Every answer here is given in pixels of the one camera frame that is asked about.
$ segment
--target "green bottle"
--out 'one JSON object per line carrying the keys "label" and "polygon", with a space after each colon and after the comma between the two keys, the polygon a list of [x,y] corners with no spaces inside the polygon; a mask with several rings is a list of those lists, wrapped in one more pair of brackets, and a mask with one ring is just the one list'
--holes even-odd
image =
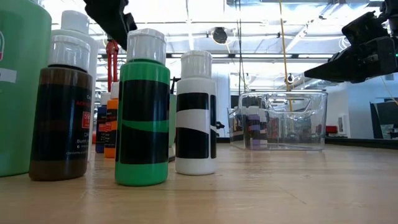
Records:
{"label": "green bottle", "polygon": [[51,16],[30,0],[0,1],[0,177],[29,170],[40,69]]}
{"label": "green bottle", "polygon": [[159,31],[131,31],[121,67],[115,179],[146,186],[164,182],[169,166],[170,70]]}

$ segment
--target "ceiling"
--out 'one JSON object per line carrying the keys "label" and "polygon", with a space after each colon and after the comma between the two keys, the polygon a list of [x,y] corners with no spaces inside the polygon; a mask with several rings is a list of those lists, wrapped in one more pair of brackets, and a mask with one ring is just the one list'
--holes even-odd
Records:
{"label": "ceiling", "polygon": [[[189,50],[207,50],[213,54],[238,53],[237,19],[242,22],[242,53],[283,53],[280,9],[275,0],[241,0],[237,10],[234,0],[130,0],[125,13],[130,12],[139,29],[153,28],[167,36],[167,53],[182,54]],[[285,46],[288,54],[333,54],[349,44],[341,28],[365,12],[378,7],[371,0],[282,0]],[[53,29],[60,28],[62,11],[76,10],[85,13],[83,0],[43,0],[42,5],[51,14]],[[213,41],[215,27],[225,27],[228,44]],[[91,21],[90,35],[98,40],[100,53],[105,54],[106,35],[101,27]],[[244,72],[251,80],[250,87],[283,85],[282,61],[244,62]],[[288,63],[289,73],[299,74],[323,62],[311,60]],[[231,87],[239,81],[238,62],[220,62],[217,70],[232,74]],[[180,76],[178,59],[168,59],[172,76]],[[99,62],[98,78],[106,78],[106,63]],[[106,89],[99,82],[98,88]]]}

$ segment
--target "orange bottle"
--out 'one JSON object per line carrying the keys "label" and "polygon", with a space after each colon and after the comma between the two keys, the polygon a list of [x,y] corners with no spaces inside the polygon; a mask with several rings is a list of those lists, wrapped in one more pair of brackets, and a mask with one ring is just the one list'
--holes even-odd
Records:
{"label": "orange bottle", "polygon": [[111,99],[106,107],[105,158],[116,154],[116,131],[118,129],[119,82],[112,83]]}

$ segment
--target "brown bottle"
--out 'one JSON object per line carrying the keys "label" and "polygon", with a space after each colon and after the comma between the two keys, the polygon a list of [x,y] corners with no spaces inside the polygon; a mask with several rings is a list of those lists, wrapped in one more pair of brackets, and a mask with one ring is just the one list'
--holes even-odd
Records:
{"label": "brown bottle", "polygon": [[87,169],[93,78],[90,46],[74,37],[52,37],[50,65],[41,70],[29,177],[67,180]]}

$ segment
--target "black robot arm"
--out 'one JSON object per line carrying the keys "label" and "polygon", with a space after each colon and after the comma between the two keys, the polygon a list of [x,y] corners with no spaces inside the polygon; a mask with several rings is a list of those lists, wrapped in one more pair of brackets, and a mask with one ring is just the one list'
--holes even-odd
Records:
{"label": "black robot arm", "polygon": [[[368,12],[344,26],[342,33],[351,46],[304,75],[331,82],[360,83],[398,72],[398,1],[385,0],[381,11],[379,17]],[[390,23],[392,35],[383,27],[386,21]]]}
{"label": "black robot arm", "polygon": [[110,35],[124,50],[127,49],[127,33],[137,26],[130,13],[124,14],[128,0],[84,0],[87,14]]}

